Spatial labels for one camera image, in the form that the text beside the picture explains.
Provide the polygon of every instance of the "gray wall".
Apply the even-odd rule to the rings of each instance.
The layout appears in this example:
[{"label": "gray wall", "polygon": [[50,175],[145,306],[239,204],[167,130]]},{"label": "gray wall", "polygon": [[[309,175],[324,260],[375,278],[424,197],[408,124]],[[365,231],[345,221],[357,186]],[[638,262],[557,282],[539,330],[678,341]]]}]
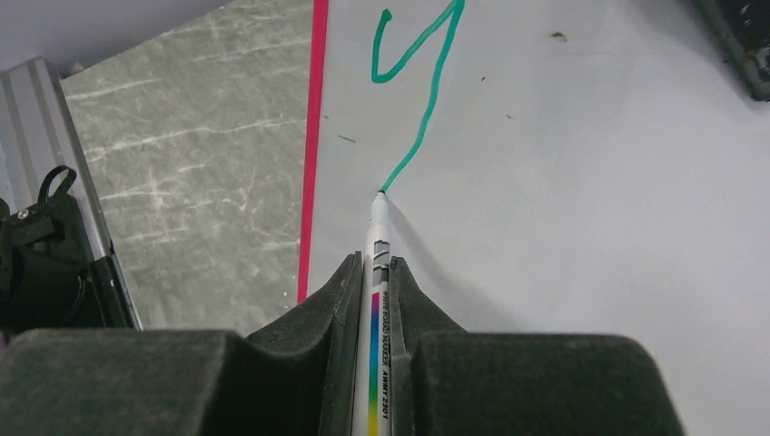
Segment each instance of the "gray wall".
[{"label": "gray wall", "polygon": [[0,71],[43,56],[69,73],[228,0],[0,0]]}]

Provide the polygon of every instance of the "marble floor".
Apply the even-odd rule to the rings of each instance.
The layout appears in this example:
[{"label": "marble floor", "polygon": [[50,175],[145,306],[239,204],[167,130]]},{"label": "marble floor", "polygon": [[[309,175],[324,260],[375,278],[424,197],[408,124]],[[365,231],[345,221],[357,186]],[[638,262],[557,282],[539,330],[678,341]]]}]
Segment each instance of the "marble floor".
[{"label": "marble floor", "polygon": [[296,301],[311,0],[236,0],[64,80],[145,328]]}]

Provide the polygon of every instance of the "red border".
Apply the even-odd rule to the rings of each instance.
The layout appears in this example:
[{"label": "red border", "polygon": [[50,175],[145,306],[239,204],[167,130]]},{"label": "red border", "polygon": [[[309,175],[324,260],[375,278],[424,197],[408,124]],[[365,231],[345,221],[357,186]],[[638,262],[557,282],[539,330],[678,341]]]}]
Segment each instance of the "red border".
[{"label": "red border", "polygon": [[323,61],[326,57],[326,29],[329,1],[314,0],[311,39],[311,74],[308,90],[308,121],[305,139],[305,176],[302,183],[302,223],[300,227],[300,270],[297,281],[297,303],[308,296],[311,264],[312,213],[315,197],[315,172],[318,163],[318,134],[321,128],[321,92]]}]

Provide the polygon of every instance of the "marker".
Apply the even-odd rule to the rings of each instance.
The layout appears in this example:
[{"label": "marker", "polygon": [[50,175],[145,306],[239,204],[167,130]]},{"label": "marker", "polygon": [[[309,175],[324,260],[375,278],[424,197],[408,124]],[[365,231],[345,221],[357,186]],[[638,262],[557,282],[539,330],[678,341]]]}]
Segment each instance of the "marker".
[{"label": "marker", "polygon": [[363,254],[363,286],[353,391],[352,436],[390,436],[390,311],[388,202],[371,203]]}]

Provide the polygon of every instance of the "green line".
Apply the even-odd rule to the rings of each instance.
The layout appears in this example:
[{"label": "green line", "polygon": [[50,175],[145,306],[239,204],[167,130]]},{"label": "green line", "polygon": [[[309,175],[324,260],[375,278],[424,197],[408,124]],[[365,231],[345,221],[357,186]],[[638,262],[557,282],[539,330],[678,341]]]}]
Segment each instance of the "green line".
[{"label": "green line", "polygon": [[433,35],[433,33],[436,32],[439,27],[441,27],[441,25],[443,25],[444,22],[447,21],[447,19],[451,16],[451,20],[449,20],[449,28],[447,29],[447,36],[444,38],[444,45],[441,47],[439,59],[436,61],[436,67],[433,69],[433,78],[430,81],[428,107],[425,108],[425,113],[422,115],[422,119],[420,120],[420,128],[417,131],[417,137],[414,140],[414,145],[411,146],[407,155],[401,159],[401,162],[396,166],[393,172],[390,173],[388,180],[386,180],[385,184],[383,184],[382,188],[380,188],[383,192],[390,188],[390,185],[393,184],[393,181],[396,180],[396,177],[399,176],[401,170],[403,170],[404,167],[409,164],[412,157],[414,157],[422,145],[422,140],[425,138],[425,130],[428,128],[428,121],[430,121],[430,117],[433,115],[433,110],[436,108],[436,100],[439,98],[439,82],[441,80],[441,72],[444,69],[444,63],[447,61],[449,49],[452,47],[452,41],[455,39],[455,32],[457,31],[459,18],[462,15],[462,10],[464,8],[465,0],[453,0],[449,6],[447,6],[447,9],[444,10],[444,12],[442,12],[438,18],[436,18],[436,21],[429,25],[428,28],[425,29],[420,34],[420,36],[418,36],[418,38],[407,49],[406,53],[404,53],[401,59],[399,59],[399,61],[385,74],[378,73],[380,70],[380,44],[382,42],[382,33],[385,31],[385,25],[393,18],[393,15],[388,9],[382,11],[380,24],[377,26],[377,32],[374,34],[374,46],[372,48],[371,54],[371,81],[375,84],[384,84],[395,77],[396,74],[398,74],[407,64],[415,52],[417,52],[423,43],[425,43],[425,40]]}]

